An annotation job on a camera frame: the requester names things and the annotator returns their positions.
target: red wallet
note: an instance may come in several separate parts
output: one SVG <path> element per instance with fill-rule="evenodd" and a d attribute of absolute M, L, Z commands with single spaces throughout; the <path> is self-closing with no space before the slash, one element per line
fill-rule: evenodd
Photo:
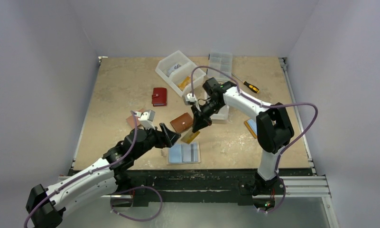
<path fill-rule="evenodd" d="M 153 88 L 152 105 L 166 106 L 167 105 L 167 89 L 163 87 Z"/>

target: white wall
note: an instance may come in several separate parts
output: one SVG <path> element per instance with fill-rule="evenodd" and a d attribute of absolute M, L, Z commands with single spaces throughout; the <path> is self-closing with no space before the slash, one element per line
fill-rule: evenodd
<path fill-rule="evenodd" d="M 68 171 L 97 61 L 67 0 L 0 0 L 0 227 Z"/>
<path fill-rule="evenodd" d="M 380 227 L 380 0 L 320 0 L 288 62 L 341 227 Z"/>
<path fill-rule="evenodd" d="M 71 0 L 99 56 L 290 53 L 318 0 Z"/>

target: screwdriver handle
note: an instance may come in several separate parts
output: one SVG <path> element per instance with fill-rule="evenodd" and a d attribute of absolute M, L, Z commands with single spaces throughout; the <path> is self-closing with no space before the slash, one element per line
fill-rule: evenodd
<path fill-rule="evenodd" d="M 250 84 L 250 83 L 248 83 L 248 82 L 243 82 L 243 84 L 245 85 L 245 86 L 247 86 L 253 93 L 258 93 L 258 92 L 260 92 L 260 90 L 256 87 L 256 86 L 254 86 L 254 85 L 252 85 L 252 84 Z"/>

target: beige table surface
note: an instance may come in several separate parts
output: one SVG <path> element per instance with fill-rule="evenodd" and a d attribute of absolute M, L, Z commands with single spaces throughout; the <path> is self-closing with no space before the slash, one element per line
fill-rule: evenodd
<path fill-rule="evenodd" d="M 103 58 L 86 115 L 75 170 L 82 170 L 130 132 L 126 122 L 130 110 L 141 108 L 156 112 L 154 125 L 165 123 L 173 130 L 170 121 L 189 112 L 181 97 L 155 72 L 162 57 Z M 190 57 L 198 66 L 208 65 L 207 57 Z M 232 71 L 243 80 L 256 85 L 261 92 L 254 94 L 246 86 L 245 92 L 272 104 L 291 103 L 289 90 L 277 57 L 234 57 Z M 154 87 L 167 88 L 167 106 L 153 107 L 151 94 Z M 201 87 L 195 90 L 203 97 Z M 287 109 L 295 135 L 300 134 L 293 108 Z M 229 169 L 257 168 L 262 149 L 244 121 L 248 116 L 230 108 L 226 124 L 216 123 L 201 130 L 195 139 L 200 143 L 201 163 L 167 165 L 160 149 L 152 149 L 137 159 L 131 169 Z M 309 167 L 302 140 L 296 142 L 283 155 L 280 168 Z"/>

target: robotic arm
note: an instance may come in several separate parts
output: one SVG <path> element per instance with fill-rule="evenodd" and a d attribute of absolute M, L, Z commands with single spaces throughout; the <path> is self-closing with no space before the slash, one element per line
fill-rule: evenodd
<path fill-rule="evenodd" d="M 121 161 L 118 161 L 131 147 L 134 140 L 134 130 L 123 141 L 112 147 L 94 164 L 80 171 L 76 175 L 47 188 L 41 184 L 32 188 L 26 210 L 30 213 L 43 199 L 53 192 L 55 195 L 46 200 L 32 215 L 31 219 L 36 228 L 55 228 L 75 209 L 95 200 L 103 195 L 111 194 L 119 189 L 127 190 L 132 186 L 125 171 L 134 165 L 134 161 L 147 151 L 156 148 L 172 147 L 180 138 L 180 134 L 170 131 L 164 123 L 160 123 L 161 131 L 153 125 L 155 112 L 146 110 L 136 112 L 144 129 L 137 130 L 137 138 L 131 152 Z M 99 167 L 114 165 L 97 170 Z"/>
<path fill-rule="evenodd" d="M 211 115 L 218 113 L 225 105 L 240 110 L 256 122 L 258 142 L 262 147 L 261 163 L 253 186 L 253 195 L 257 195 L 259 191 L 268 188 L 276 181 L 275 167 L 279 153 L 294 136 L 286 109 L 264 108 L 258 104 L 272 104 L 256 99 L 244 91 L 239 93 L 236 84 L 230 81 L 219 84 L 216 79 L 210 78 L 203 84 L 203 89 L 210 97 L 203 105 L 198 104 L 194 95 L 185 96 L 185 104 L 191 105 L 194 115 L 193 133 L 210 126 Z"/>

